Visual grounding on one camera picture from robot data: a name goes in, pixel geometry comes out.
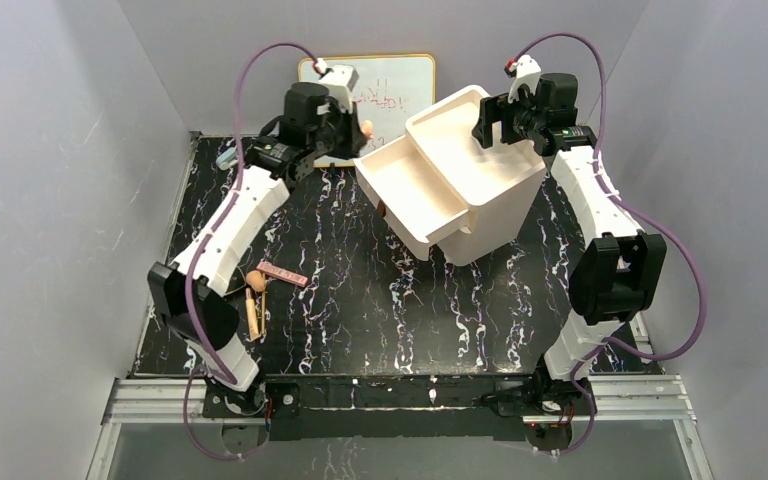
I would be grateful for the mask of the round orange makeup sponge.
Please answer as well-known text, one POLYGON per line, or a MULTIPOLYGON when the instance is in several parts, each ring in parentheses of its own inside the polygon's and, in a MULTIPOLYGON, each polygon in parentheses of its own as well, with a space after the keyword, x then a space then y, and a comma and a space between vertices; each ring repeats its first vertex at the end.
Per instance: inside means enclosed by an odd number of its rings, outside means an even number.
POLYGON ((367 140, 374 137, 374 126, 370 120, 365 120, 360 125, 360 130, 367 140))

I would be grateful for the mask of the white drawer organizer box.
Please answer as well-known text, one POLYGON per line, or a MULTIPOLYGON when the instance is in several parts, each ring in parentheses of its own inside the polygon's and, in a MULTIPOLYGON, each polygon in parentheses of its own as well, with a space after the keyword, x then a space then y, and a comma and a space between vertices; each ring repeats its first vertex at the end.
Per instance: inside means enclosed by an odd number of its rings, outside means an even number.
POLYGON ((491 126, 492 146, 484 148, 473 137, 489 98, 485 89, 470 85, 405 123, 410 140, 465 206, 466 223, 436 243, 457 266, 517 238, 546 175, 531 142, 501 142, 499 123, 491 126))

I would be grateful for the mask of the white top drawer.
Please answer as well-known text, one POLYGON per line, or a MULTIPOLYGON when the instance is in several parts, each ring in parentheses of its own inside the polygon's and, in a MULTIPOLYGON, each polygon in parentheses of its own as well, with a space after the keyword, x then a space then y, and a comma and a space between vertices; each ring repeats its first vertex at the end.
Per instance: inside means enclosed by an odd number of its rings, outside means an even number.
POLYGON ((468 208, 403 135, 355 161, 372 206, 421 261, 431 247, 467 225, 468 208))

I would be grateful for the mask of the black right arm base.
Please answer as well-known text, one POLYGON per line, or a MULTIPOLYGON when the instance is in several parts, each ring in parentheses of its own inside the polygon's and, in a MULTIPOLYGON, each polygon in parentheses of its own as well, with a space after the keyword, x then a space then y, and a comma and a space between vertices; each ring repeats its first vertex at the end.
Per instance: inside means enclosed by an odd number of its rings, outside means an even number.
POLYGON ((595 395, 587 378, 576 383, 555 380, 545 372, 502 377, 492 388, 474 398, 472 405, 486 407, 500 417, 545 416, 549 423, 570 423, 577 416, 596 415, 595 395))

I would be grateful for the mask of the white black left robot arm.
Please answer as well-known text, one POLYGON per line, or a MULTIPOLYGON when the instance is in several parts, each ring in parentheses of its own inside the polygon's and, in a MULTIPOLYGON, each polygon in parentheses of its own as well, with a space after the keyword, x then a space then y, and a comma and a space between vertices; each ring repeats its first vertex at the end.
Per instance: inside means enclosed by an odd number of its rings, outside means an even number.
POLYGON ((359 157, 367 143, 351 84, 296 82, 282 114, 230 152, 237 177, 195 239, 171 262, 155 263, 147 282, 155 313, 233 391, 259 373, 239 334, 240 315, 225 295, 243 254, 269 217, 323 156, 359 157))

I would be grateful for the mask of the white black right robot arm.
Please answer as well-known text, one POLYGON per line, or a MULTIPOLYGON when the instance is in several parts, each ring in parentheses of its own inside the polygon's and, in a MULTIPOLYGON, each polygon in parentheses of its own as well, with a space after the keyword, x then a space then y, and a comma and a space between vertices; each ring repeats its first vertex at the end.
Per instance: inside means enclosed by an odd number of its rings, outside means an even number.
POLYGON ((528 140, 573 207, 587 248, 569 278, 571 312, 540 357, 523 394, 559 402, 580 395, 598 348, 647 309, 666 256, 659 234, 645 232, 617 205, 596 151, 597 136, 578 124, 578 82, 565 73, 517 74, 508 93, 482 100, 472 134, 482 148, 528 140))

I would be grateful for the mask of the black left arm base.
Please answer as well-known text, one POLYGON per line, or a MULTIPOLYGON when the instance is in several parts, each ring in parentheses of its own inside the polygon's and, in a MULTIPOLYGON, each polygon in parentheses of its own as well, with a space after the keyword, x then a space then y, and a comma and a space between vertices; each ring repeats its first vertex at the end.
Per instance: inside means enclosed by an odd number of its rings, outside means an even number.
POLYGON ((300 415, 302 383, 281 376, 258 377, 248 390, 206 378, 202 415, 210 419, 292 419, 300 415))

